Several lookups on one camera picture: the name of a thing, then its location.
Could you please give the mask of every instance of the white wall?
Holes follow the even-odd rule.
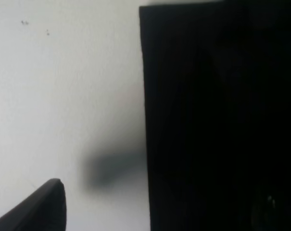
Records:
[[[100,155],[146,165],[138,7],[148,3],[0,0],[0,216],[60,178],[68,231],[150,230],[146,171],[104,189],[84,181]]]

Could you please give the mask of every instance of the black object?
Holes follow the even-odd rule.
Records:
[[[291,2],[140,8],[152,231],[291,230]]]
[[[0,231],[65,231],[66,200],[59,179],[51,179],[0,218]]]

